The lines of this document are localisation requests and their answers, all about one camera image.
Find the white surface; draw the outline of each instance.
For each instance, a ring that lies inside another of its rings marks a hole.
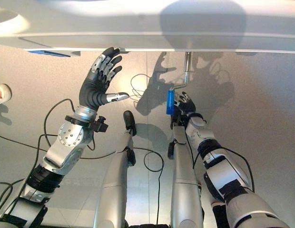
[[[98,54],[82,52],[81,57],[50,57],[0,45],[0,83],[7,83],[13,91],[12,99],[0,105],[0,134],[36,145],[45,114],[56,102],[69,97],[78,105],[80,86]],[[182,80],[183,57],[184,53],[178,52],[123,54],[123,69],[108,92],[127,92],[137,101],[128,99],[101,107],[98,114],[107,118],[108,131],[95,135],[96,152],[86,149],[83,154],[94,157],[113,151],[125,128],[122,114],[131,110],[138,123],[134,145],[154,149],[165,160],[160,223],[170,220],[173,179],[173,161],[167,159],[172,131],[170,118],[165,115],[166,96],[171,84]],[[295,55],[193,53],[191,69],[186,92],[193,98],[197,110],[208,120],[223,146],[247,157],[256,192],[283,221],[295,228]],[[130,84],[134,76],[132,84],[137,96]],[[70,112],[67,103],[55,109],[48,120],[48,132],[56,133]],[[42,148],[47,148],[44,141]],[[158,173],[145,169],[145,151],[135,153],[137,163],[128,170],[126,219],[130,225],[155,223]],[[34,156],[34,149],[0,138],[0,181],[23,178]],[[247,172],[246,165],[236,160]],[[99,189],[110,161],[111,157],[80,160],[48,203],[44,224],[91,227]],[[212,200],[202,178],[205,169],[201,159],[198,161],[196,174],[203,184],[204,225],[214,228]],[[160,164],[157,156],[149,156],[152,169]]]
[[[295,0],[0,0],[19,48],[295,52]]]

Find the wire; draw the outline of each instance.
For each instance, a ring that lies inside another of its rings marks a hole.
[[[44,119],[44,124],[43,124],[43,130],[44,130],[44,135],[45,135],[45,139],[46,139],[46,142],[48,144],[49,147],[51,147],[51,144],[49,142],[49,139],[48,139],[48,135],[47,135],[47,132],[46,132],[46,122],[47,122],[47,119],[48,119],[48,116],[50,115],[50,113],[53,111],[53,109],[55,109],[55,107],[57,107],[59,104],[63,103],[64,101],[69,101],[70,102],[70,105],[71,105],[71,109],[73,112],[75,112],[75,108],[74,108],[74,105],[73,105],[73,102],[71,99],[69,98],[65,98],[59,102],[57,102],[54,106],[51,107],[51,109],[48,111],[48,113],[46,114],[45,116],[45,119]],[[93,148],[91,148],[90,146],[87,145],[87,147],[91,150],[91,151],[94,151],[95,148],[96,148],[96,144],[95,144],[95,139],[94,139],[94,133],[92,135],[92,143],[93,143]]]
[[[146,148],[141,148],[141,147],[134,147],[134,149],[140,149],[140,150],[145,150],[145,151],[149,151],[149,153],[147,153],[145,156],[144,156],[144,159],[143,159],[143,162],[144,162],[144,166],[151,172],[160,172],[160,175],[158,177],[158,207],[157,207],[157,220],[156,220],[156,224],[158,225],[158,218],[159,218],[159,199],[160,199],[160,177],[161,177],[161,174],[162,174],[162,171],[163,171],[163,167],[165,166],[165,162],[163,161],[163,158],[162,156],[153,151],[153,150],[150,150],[150,149],[146,149]],[[162,162],[162,166],[159,170],[152,170],[150,169],[147,164],[146,164],[146,157],[150,154],[150,153],[155,153],[156,155],[158,155],[160,158],[161,158],[161,162]]]
[[[193,163],[193,169],[194,169],[194,167],[195,167],[195,164],[196,164],[196,161],[197,161],[197,159],[198,159],[199,154],[200,154],[200,153],[198,152],[197,155],[196,155],[195,161],[194,161],[194,163]]]
[[[114,152],[112,152],[112,153],[109,153],[109,154],[106,154],[106,155],[104,155],[104,156],[101,156],[101,157],[96,157],[96,158],[82,158],[81,157],[81,159],[100,159],[100,158],[105,158],[105,157],[107,157],[107,156],[110,156],[110,155],[112,155],[112,154],[114,154],[114,153],[116,153],[116,151],[114,151]]]
[[[17,180],[17,181],[15,181],[15,182],[13,182],[13,183],[6,183],[6,182],[4,182],[5,184],[7,184],[7,185],[9,185],[3,192],[2,192],[2,194],[0,195],[0,202],[2,201],[2,199],[3,199],[3,197],[4,197],[4,195],[6,194],[6,192],[8,191],[8,189],[10,189],[10,191],[9,191],[9,193],[8,193],[8,195],[6,196],[6,198],[4,199],[4,201],[0,204],[0,210],[1,210],[1,208],[5,205],[5,203],[6,203],[6,201],[8,200],[8,198],[10,197],[10,195],[11,195],[11,193],[12,193],[12,191],[13,191],[13,185],[15,185],[16,183],[19,183],[19,182],[21,182],[22,180],[24,180],[24,179],[20,179],[20,180]]]
[[[12,139],[8,139],[8,138],[6,138],[6,137],[4,137],[4,136],[1,136],[1,135],[0,135],[0,138],[2,138],[2,139],[6,139],[6,140],[8,140],[8,141],[11,141],[11,142],[14,142],[14,143],[18,143],[18,144],[21,144],[21,145],[24,145],[24,146],[28,146],[28,147],[31,147],[31,148],[34,148],[34,149],[37,149],[37,147],[35,147],[35,146],[30,146],[30,145],[24,144],[24,143],[22,143],[22,142],[18,142],[18,141],[12,140]]]
[[[43,129],[44,129],[45,139],[46,139],[46,142],[47,142],[47,144],[48,144],[49,147],[51,147],[51,144],[50,144],[50,142],[49,142],[49,139],[48,139],[48,137],[47,137],[47,133],[46,133],[46,121],[47,121],[48,116],[49,116],[50,113],[52,112],[52,110],[55,109],[55,107],[57,107],[59,104],[63,103],[64,101],[69,101],[69,102],[70,102],[70,105],[71,105],[71,109],[72,109],[72,111],[75,112],[75,108],[74,108],[74,106],[73,106],[73,102],[72,102],[72,100],[69,99],[69,98],[65,98],[65,99],[63,99],[63,100],[57,102],[57,103],[56,103],[54,106],[52,106],[52,108],[48,111],[48,113],[46,114],[45,119],[44,119]]]
[[[233,154],[239,156],[240,158],[242,158],[242,159],[246,162],[246,165],[247,165],[247,167],[248,167],[249,174],[250,174],[251,186],[252,186],[252,192],[255,192],[256,190],[255,190],[255,185],[254,185],[253,174],[252,174],[251,167],[250,167],[250,164],[249,164],[249,162],[247,161],[247,159],[246,159],[243,155],[241,155],[241,154],[239,154],[239,153],[236,153],[235,151],[233,151],[233,150],[231,150],[231,149],[229,149],[229,148],[226,148],[226,147],[219,147],[218,149],[224,149],[224,150],[227,150],[227,151],[229,151],[229,152],[231,152],[231,153],[233,153]],[[197,156],[196,156],[196,158],[195,158],[195,161],[194,161],[194,164],[193,164],[193,168],[194,168],[194,166],[195,166],[195,164],[196,164],[196,161],[197,161],[197,159],[198,159],[198,156],[199,156],[199,152],[198,152],[198,154],[197,154]]]
[[[251,178],[252,192],[255,192],[256,190],[255,190],[255,186],[254,186],[253,175],[252,175],[251,167],[250,167],[249,162],[247,161],[247,159],[243,155],[241,155],[239,153],[236,153],[236,152],[234,152],[233,150],[231,150],[229,148],[226,148],[226,147],[220,147],[220,148],[224,149],[224,150],[227,150],[227,151],[230,151],[231,153],[239,156],[240,158],[242,158],[246,162],[248,170],[249,170],[250,178]]]
[[[193,151],[192,151],[192,147],[191,147],[191,144],[190,144],[188,138],[187,138],[187,144],[188,144],[188,146],[190,147],[191,157],[192,157],[192,164],[193,164],[193,169],[194,169],[194,157],[193,157]]]

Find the robotic hand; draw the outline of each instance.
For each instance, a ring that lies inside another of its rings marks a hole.
[[[93,132],[105,132],[105,118],[95,121],[99,106],[128,98],[127,93],[106,94],[109,83],[122,67],[112,70],[122,60],[119,49],[105,50],[92,65],[79,94],[80,106],[72,116],[66,116],[57,140],[48,149],[39,164],[24,181],[19,195],[13,197],[0,212],[0,228],[37,228],[47,212],[49,201],[64,176],[80,159],[84,148],[93,138]]]
[[[79,102],[81,106],[97,111],[101,105],[129,98],[127,93],[105,93],[111,80],[122,69],[121,66],[118,66],[112,70],[122,60],[121,56],[113,59],[119,53],[119,49],[110,47],[98,56],[80,89]]]
[[[182,92],[179,96],[179,100],[174,101],[174,106],[179,109],[183,114],[190,114],[196,111],[195,104],[186,92]]]

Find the robot finger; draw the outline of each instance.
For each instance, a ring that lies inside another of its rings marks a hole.
[[[183,101],[183,102],[187,102],[187,99],[184,96],[179,96],[179,98]]]
[[[95,62],[92,64],[91,72],[96,73],[97,70],[102,67],[102,64],[104,63],[105,60],[107,64],[114,56],[118,55],[119,53],[120,53],[120,50],[118,48],[114,49],[113,47],[110,47],[106,49],[105,51],[103,51],[103,53],[99,55],[97,59],[95,60]]]
[[[191,100],[190,96],[186,93],[186,92],[182,92],[182,95],[187,99],[187,100]]]
[[[122,70],[122,66],[118,66],[115,69],[113,69],[107,76],[108,78],[107,82],[110,83],[111,80],[113,80],[114,76],[121,70]]]
[[[110,70],[118,63],[122,60],[122,56],[118,56],[116,58],[114,58],[113,60],[111,60],[111,62],[109,62],[107,64],[107,66],[105,67],[103,74],[104,75],[108,75],[108,73],[110,72]]]

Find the robot forearm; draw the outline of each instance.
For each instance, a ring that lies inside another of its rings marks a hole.
[[[231,228],[287,228],[271,207],[249,189],[247,175],[205,129],[201,116],[191,114],[186,133],[206,168],[204,179],[210,193],[225,202]]]
[[[80,106],[69,118],[73,123],[65,121],[60,127],[57,140],[43,157],[42,163],[32,172],[20,198],[15,197],[0,215],[1,222],[24,228],[34,228],[41,223],[47,212],[45,203],[79,160],[84,147],[92,140],[93,129],[89,126],[97,125],[92,124],[96,118],[96,111],[86,107]]]

